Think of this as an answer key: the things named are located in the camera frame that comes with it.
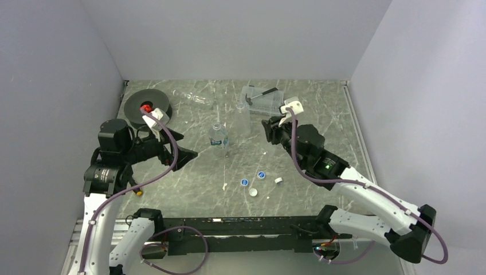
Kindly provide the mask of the labelled water bottle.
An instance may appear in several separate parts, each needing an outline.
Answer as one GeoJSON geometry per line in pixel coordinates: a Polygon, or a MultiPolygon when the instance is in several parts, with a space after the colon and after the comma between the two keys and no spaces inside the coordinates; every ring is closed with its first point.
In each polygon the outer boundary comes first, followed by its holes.
{"type": "Polygon", "coordinates": [[[228,132],[225,126],[216,122],[209,128],[209,141],[212,151],[221,157],[228,153],[228,132]]]}

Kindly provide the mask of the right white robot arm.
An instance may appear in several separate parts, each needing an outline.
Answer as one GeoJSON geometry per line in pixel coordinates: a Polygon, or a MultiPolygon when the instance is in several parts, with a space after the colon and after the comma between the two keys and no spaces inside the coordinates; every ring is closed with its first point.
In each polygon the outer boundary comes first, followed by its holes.
{"type": "Polygon", "coordinates": [[[347,161],[326,150],[324,136],[312,124],[280,121],[279,116],[262,120],[266,141],[281,145],[303,178],[363,204],[372,213],[353,214],[326,205],[315,224],[321,237],[359,235],[387,245],[405,261],[418,264],[426,259],[425,250],[437,214],[433,207],[409,203],[368,180],[347,161]]]}

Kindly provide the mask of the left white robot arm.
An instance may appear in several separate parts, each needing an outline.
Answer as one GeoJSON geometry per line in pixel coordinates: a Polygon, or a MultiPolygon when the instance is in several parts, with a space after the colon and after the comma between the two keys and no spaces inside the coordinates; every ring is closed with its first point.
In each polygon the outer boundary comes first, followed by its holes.
{"type": "Polygon", "coordinates": [[[126,274],[144,243],[163,238],[166,226],[156,209],[139,209],[121,241],[112,247],[116,217],[123,191],[140,191],[133,178],[133,164],[157,157],[172,171],[197,157],[197,152],[166,145],[183,135],[173,130],[140,138],[123,119],[111,119],[100,126],[99,147],[84,173],[84,218],[77,252],[69,274],[126,274]]]}

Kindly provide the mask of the clear plastic tray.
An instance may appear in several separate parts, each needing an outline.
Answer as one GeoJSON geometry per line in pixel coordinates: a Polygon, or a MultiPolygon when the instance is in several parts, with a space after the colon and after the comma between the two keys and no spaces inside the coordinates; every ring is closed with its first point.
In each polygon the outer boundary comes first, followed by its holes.
{"type": "MultiPolygon", "coordinates": [[[[258,95],[271,88],[255,87],[252,85],[243,86],[240,94],[240,101],[245,101],[245,95],[249,97],[258,95]]],[[[253,100],[253,105],[249,105],[252,114],[265,116],[280,116],[279,107],[284,104],[284,91],[278,90],[263,97],[253,100]]]]}

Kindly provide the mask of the small hammer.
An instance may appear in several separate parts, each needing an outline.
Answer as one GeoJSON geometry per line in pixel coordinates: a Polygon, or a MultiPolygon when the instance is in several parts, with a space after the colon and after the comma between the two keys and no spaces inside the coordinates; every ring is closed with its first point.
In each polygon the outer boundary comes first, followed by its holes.
{"type": "Polygon", "coordinates": [[[254,99],[257,99],[259,97],[263,97],[263,96],[268,95],[270,93],[273,93],[275,91],[278,91],[278,89],[276,87],[271,88],[271,89],[268,89],[268,90],[266,90],[266,91],[264,91],[264,92],[262,92],[262,93],[260,93],[258,95],[252,96],[252,97],[249,97],[248,94],[246,94],[245,95],[245,101],[248,103],[248,105],[253,105],[253,100],[254,99]]]}

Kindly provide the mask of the black spool disc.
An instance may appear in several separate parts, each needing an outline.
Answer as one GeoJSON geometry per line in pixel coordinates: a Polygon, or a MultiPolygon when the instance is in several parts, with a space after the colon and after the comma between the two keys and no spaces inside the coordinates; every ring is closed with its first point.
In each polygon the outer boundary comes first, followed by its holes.
{"type": "Polygon", "coordinates": [[[169,101],[169,97],[158,89],[144,89],[135,92],[129,96],[123,107],[123,113],[126,119],[135,127],[139,127],[144,123],[142,119],[141,107],[149,106],[152,110],[159,108],[166,115],[164,119],[168,123],[173,115],[173,109],[169,101]]]}

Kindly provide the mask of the yellow tipped screwdriver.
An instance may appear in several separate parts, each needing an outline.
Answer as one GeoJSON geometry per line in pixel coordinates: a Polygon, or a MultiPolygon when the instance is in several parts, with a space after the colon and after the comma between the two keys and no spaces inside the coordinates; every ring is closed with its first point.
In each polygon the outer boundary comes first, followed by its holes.
{"type": "MultiPolygon", "coordinates": [[[[134,187],[134,186],[137,186],[137,185],[138,185],[136,182],[129,182],[129,184],[130,184],[130,186],[131,186],[131,187],[134,187]]],[[[143,191],[142,191],[142,189],[141,189],[140,187],[138,187],[138,188],[134,188],[132,191],[133,191],[133,192],[135,193],[135,195],[136,195],[136,196],[138,196],[138,197],[139,197],[139,196],[141,196],[141,195],[143,194],[143,191]]]]}

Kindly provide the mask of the loose white cap near front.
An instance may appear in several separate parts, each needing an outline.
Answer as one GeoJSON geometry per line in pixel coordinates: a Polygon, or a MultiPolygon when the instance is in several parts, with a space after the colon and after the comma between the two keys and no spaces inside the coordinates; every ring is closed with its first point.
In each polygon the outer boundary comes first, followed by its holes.
{"type": "Polygon", "coordinates": [[[251,197],[256,197],[256,196],[258,195],[258,191],[257,191],[257,189],[255,189],[255,188],[251,188],[251,189],[249,190],[249,195],[250,195],[251,197]]]}

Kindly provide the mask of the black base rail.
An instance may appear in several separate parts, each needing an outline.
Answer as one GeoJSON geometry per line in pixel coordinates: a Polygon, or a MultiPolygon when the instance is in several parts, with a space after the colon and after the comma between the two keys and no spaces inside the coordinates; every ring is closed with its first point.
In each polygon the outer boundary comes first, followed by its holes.
{"type": "Polygon", "coordinates": [[[315,216],[166,218],[150,241],[168,246],[170,256],[189,253],[310,253],[331,239],[349,239],[317,222],[315,216]]]}

